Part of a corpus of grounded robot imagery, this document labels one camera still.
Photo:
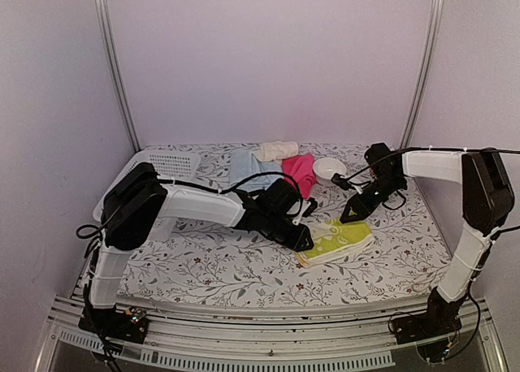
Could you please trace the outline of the green crocodile pattern towel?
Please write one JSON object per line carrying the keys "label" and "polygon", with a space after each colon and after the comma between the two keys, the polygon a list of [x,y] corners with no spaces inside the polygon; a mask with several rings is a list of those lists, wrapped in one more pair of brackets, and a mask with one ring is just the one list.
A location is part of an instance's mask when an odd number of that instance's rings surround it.
{"label": "green crocodile pattern towel", "polygon": [[297,260],[303,267],[322,265],[360,253],[375,241],[375,236],[366,223],[341,223],[339,218],[312,224],[310,234],[314,247],[296,253]]}

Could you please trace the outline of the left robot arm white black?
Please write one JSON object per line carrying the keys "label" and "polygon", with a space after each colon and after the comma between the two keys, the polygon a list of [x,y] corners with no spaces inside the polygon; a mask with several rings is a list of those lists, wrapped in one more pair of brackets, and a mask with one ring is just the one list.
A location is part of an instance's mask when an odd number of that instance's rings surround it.
{"label": "left robot arm white black", "polygon": [[269,188],[248,192],[243,181],[218,190],[188,181],[165,180],[149,162],[141,162],[103,198],[97,226],[85,224],[76,236],[87,240],[90,274],[83,286],[84,308],[79,328],[108,338],[141,344],[149,320],[145,311],[116,309],[116,295],[132,252],[148,239],[158,218],[186,218],[255,231],[267,240],[301,252],[314,243],[300,222],[315,208],[296,182],[281,172]]}

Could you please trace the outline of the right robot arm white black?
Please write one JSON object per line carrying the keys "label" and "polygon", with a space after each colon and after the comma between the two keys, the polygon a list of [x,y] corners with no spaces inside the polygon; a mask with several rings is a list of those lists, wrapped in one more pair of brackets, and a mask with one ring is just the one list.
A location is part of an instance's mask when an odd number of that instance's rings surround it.
{"label": "right robot arm white black", "polygon": [[492,245],[505,233],[503,225],[514,208],[514,191],[501,155],[503,150],[419,148],[391,150],[373,144],[365,153],[373,180],[351,196],[340,221],[363,221],[389,197],[407,188],[408,178],[428,178],[461,185],[462,230],[452,261],[432,289],[423,314],[399,314],[390,330],[399,344],[447,335],[461,329],[462,304],[472,298],[473,282],[483,269]]}

